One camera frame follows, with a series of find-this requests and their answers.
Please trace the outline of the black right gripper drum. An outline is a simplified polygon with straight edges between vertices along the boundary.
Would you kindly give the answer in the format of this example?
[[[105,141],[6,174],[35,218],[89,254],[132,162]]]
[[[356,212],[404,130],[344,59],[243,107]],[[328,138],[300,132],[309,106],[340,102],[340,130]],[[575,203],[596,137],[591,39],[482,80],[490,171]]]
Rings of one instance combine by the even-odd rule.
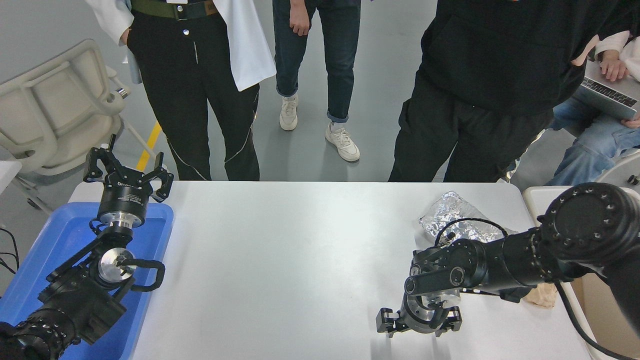
[[[439,335],[448,331],[446,321],[451,310],[451,307],[444,307],[442,303],[424,302],[421,296],[404,295],[400,317],[410,330]]]

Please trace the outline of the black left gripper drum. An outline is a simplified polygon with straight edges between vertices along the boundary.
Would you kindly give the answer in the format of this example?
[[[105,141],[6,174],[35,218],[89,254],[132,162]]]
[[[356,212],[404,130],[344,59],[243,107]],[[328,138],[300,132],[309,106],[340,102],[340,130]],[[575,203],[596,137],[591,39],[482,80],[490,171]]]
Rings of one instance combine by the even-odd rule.
[[[145,217],[147,205],[152,193],[150,183],[139,183],[137,178],[129,175],[121,178],[116,173],[106,176],[104,180],[103,194],[99,205],[99,216],[123,212]]]

